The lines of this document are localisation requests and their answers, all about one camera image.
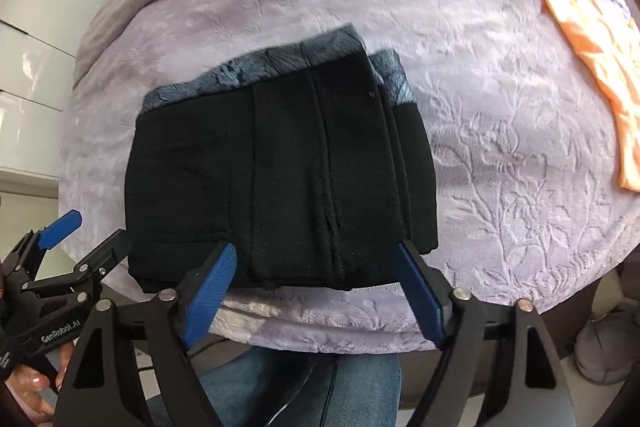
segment gray pillow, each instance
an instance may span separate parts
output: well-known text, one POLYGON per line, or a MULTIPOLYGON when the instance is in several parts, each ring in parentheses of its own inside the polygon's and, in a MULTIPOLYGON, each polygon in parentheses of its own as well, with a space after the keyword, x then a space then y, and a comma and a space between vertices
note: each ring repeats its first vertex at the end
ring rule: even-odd
POLYGON ((575 341, 580 373, 598 385, 625 380, 640 359, 640 315, 614 312, 590 321, 575 341))

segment orange cloth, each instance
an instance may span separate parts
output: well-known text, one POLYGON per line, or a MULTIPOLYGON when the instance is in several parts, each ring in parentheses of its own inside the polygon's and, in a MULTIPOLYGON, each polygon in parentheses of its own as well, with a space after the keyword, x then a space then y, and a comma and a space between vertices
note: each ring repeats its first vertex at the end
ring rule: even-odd
POLYGON ((618 129, 623 188, 640 192, 640 32, 600 0, 545 0, 574 52, 609 99, 618 129))

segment bedspread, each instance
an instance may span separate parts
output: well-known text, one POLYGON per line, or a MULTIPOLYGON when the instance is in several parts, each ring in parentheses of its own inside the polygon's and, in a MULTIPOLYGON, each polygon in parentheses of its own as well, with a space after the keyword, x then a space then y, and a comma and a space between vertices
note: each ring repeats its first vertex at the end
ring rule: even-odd
MULTIPOLYGON (((615 183, 609 107, 541 0, 157 0, 97 59, 66 113, 60 210, 84 217, 67 253, 80 259, 124 227, 124 173, 147 91, 348 22, 370 52, 401 57, 438 184, 440 247, 426 261, 452 285, 497 303, 528 296, 545 311, 640 242, 640 197, 615 183)), ((126 266, 106 282, 148 297, 126 266)), ((433 347, 399 285, 234 291, 214 329, 300 351, 433 347)))

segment black fabric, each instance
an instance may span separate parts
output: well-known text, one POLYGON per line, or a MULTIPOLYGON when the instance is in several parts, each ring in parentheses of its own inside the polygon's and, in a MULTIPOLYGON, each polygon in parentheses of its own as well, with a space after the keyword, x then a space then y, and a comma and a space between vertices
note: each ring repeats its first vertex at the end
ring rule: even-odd
POLYGON ((422 117, 415 103, 393 108, 411 201, 412 241, 420 253, 438 247, 436 172, 422 117))
POLYGON ((180 282, 232 241, 232 287, 394 282, 398 241, 437 245, 433 161, 414 104, 390 107, 364 51, 138 118, 125 181, 129 272, 180 282))

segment logo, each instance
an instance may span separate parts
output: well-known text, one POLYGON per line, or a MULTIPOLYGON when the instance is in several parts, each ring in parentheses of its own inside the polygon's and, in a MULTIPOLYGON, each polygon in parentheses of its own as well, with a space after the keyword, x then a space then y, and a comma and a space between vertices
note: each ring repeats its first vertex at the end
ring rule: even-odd
POLYGON ((9 362, 11 362, 11 359, 9 358, 9 352, 7 352, 4 354, 2 359, 0 359, 0 367, 2 367, 3 369, 6 369, 7 366, 9 365, 9 362))
POLYGON ((75 330, 76 328, 79 328, 80 326, 82 326, 82 322, 80 322, 77 319, 74 319, 71 323, 67 323, 61 328, 51 331, 48 335, 41 336, 40 340, 44 344, 50 343, 51 341, 54 341, 62 337, 63 335, 66 335, 67 333, 71 333, 71 331, 75 330))

